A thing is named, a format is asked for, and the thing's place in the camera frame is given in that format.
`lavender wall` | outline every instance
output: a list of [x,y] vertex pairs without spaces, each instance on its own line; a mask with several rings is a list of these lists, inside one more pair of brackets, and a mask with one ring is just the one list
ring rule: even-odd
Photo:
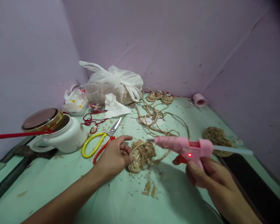
[[[78,61],[62,1],[0,0],[0,133],[21,132],[25,118],[86,82]],[[0,158],[19,141],[0,140]]]
[[140,74],[175,95],[202,92],[264,13],[264,0],[64,0],[81,59]]
[[270,9],[203,93],[280,179],[280,12]]

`scissor blade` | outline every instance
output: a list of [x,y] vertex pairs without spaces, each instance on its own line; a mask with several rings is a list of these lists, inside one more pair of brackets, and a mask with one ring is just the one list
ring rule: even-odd
[[113,125],[111,130],[107,133],[109,136],[113,136],[116,129],[120,126],[122,120],[123,120],[123,118],[119,118],[119,120]]

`yellow scissor handle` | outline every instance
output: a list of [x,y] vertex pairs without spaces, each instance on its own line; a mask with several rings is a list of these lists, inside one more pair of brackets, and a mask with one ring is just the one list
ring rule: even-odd
[[[92,151],[92,153],[90,153],[90,155],[88,155],[88,156],[85,155],[85,149],[86,149],[87,144],[88,144],[92,139],[94,139],[95,137],[98,137],[98,136],[100,136],[100,135],[102,135],[102,137],[101,137],[99,143],[96,145],[95,149]],[[101,133],[92,135],[92,136],[84,143],[84,145],[83,145],[83,148],[82,148],[82,156],[83,156],[85,159],[88,159],[88,158],[92,157],[93,154],[97,151],[97,149],[99,148],[100,144],[102,143],[102,141],[104,140],[104,138],[105,138],[106,136],[107,136],[107,134],[104,133],[104,132],[101,132]]]

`jar lid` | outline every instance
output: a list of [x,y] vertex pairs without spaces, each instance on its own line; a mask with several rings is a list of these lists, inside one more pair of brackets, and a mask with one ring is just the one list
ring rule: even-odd
[[64,119],[62,111],[56,108],[41,110],[28,117],[22,124],[24,132],[54,130]]

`white mug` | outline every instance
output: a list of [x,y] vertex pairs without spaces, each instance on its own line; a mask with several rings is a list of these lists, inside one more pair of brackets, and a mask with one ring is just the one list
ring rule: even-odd
[[[61,152],[70,153],[81,148],[87,140],[88,133],[83,126],[74,117],[65,114],[68,123],[60,130],[41,135],[30,142],[30,149],[35,152],[47,152],[52,149],[58,149]],[[43,141],[48,147],[38,147],[36,143]]]

